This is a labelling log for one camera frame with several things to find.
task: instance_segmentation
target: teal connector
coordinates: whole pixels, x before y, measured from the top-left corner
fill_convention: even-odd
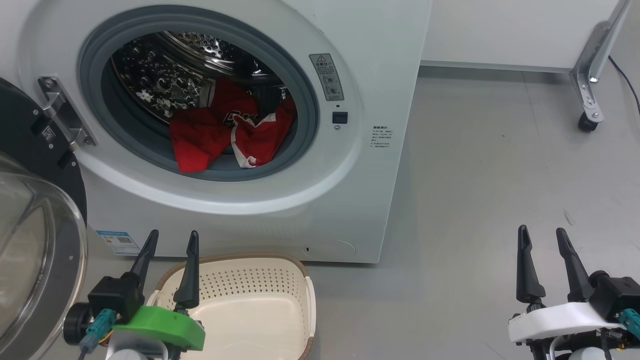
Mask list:
[[[640,315],[636,313],[636,310],[623,310],[618,321],[640,340]]]
[[[104,309],[86,330],[86,335],[80,341],[80,349],[85,354],[91,354],[102,338],[109,334],[113,325],[116,324],[116,313],[113,310]]]

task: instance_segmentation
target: door hinge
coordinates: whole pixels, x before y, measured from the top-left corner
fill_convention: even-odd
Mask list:
[[[55,76],[41,76],[38,79],[41,91],[48,102],[42,107],[44,115],[51,118],[62,130],[70,146],[96,146],[85,121],[73,106],[60,80]]]

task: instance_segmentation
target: screw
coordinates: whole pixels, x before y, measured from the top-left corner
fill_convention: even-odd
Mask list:
[[[56,86],[56,81],[51,79],[51,78],[46,78],[46,79],[44,79],[44,85],[47,88],[52,88],[52,87]]]

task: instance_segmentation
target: metal stand leg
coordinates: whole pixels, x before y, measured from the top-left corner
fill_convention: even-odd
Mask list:
[[[599,72],[603,67],[603,59],[607,58],[608,52],[611,50],[613,37],[619,30],[630,4],[631,0],[620,0],[609,20],[595,26],[578,62],[571,71],[573,86],[584,108],[584,113],[578,121],[580,130],[594,131],[596,126],[604,120],[602,111],[600,111],[593,91],[591,91],[591,83],[598,81]]]

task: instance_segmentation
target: white plastic basket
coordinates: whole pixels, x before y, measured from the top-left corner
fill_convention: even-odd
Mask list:
[[[173,310],[184,263],[158,282],[147,305]],[[314,343],[316,294],[304,265],[280,254],[240,254],[200,259],[202,351],[184,360],[303,360]]]

